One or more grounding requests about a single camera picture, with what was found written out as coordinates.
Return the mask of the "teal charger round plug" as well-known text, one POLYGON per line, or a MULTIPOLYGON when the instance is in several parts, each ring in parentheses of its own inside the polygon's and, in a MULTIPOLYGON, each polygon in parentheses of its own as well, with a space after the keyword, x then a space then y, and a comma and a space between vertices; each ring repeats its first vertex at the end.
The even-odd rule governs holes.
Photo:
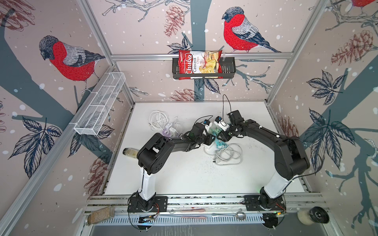
POLYGON ((225 142, 223 142, 221 140, 218 140, 218 139, 215 140, 215 144, 216 144, 217 149, 223 149, 223 148, 227 148, 228 147, 227 143, 225 143, 225 142))

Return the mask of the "white charger with cable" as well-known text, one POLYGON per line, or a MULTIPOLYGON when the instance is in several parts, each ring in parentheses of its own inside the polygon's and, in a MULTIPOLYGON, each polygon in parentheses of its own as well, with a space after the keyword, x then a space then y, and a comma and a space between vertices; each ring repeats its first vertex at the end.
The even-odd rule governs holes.
POLYGON ((175 117, 172 121, 169 121, 165 128, 171 131, 171 134, 174 135, 173 138, 179 138, 184 135, 182 124, 180 123, 178 117, 175 117))

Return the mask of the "purple power strip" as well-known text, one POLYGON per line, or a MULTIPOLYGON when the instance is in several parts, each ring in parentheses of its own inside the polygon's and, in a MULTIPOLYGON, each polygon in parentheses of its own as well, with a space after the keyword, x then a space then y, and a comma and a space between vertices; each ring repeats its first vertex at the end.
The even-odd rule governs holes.
POLYGON ((165 129, 162 131, 162 135, 163 135, 164 137, 168 137, 168 138, 172 138, 172 137, 174 137, 174 135, 171 134, 171 131, 170 131, 169 129, 167 129, 167 128, 165 128, 165 129))

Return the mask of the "white power strip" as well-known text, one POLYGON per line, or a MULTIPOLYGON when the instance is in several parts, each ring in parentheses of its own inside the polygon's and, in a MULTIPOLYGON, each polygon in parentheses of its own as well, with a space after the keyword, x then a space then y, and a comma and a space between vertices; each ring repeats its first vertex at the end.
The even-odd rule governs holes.
POLYGON ((210 146, 204 146, 204 152, 209 156, 215 156, 217 150, 216 144, 210 146))

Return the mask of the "green charger with cable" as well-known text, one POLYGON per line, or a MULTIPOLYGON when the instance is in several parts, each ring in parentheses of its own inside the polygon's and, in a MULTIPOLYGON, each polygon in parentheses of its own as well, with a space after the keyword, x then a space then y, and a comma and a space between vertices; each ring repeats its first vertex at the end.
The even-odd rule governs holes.
POLYGON ((212 126, 210 129, 209 129, 209 133, 212 134, 213 136, 217 137, 218 134, 220 132, 222 132, 223 130, 219 127, 219 126, 212 126))

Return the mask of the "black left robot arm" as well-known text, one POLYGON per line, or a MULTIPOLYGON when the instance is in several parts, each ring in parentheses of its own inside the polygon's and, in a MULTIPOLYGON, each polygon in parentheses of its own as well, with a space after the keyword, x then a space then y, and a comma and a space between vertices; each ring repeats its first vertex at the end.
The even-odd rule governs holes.
POLYGON ((141 173, 141 187, 128 200, 128 213, 166 211, 164 202, 167 197, 156 194, 156 173, 158 173, 173 152, 189 152, 201 147, 210 146, 215 136, 206 126, 195 123, 192 129, 178 138, 165 137, 156 133, 137 153, 141 173))

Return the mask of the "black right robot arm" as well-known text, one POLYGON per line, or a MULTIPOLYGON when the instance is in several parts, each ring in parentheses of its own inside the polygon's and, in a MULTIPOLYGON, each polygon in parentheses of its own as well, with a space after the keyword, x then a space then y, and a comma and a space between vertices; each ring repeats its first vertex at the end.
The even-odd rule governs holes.
POLYGON ((304 145, 298 137, 279 135, 262 127, 254 120, 244 120, 238 110, 227 114, 230 125, 218 138, 224 142, 232 137, 250 137, 274 152, 275 173, 260 190, 259 204, 264 210, 272 209, 281 200, 288 185, 311 166, 304 145))

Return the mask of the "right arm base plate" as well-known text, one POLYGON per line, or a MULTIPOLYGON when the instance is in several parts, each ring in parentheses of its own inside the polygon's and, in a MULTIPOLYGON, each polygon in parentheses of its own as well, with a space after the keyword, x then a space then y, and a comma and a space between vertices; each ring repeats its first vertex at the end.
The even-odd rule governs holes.
POLYGON ((283 196, 271 199, 265 195, 245 195, 243 200, 247 211, 286 211, 283 196))

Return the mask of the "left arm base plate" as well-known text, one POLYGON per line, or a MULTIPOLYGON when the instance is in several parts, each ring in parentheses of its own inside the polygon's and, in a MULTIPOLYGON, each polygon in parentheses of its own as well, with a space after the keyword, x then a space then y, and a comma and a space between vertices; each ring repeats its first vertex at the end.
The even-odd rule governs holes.
POLYGON ((140 195, 137 195, 129 198, 128 213, 166 212, 167 205, 167 196, 153 196, 149 200, 144 200, 140 195))

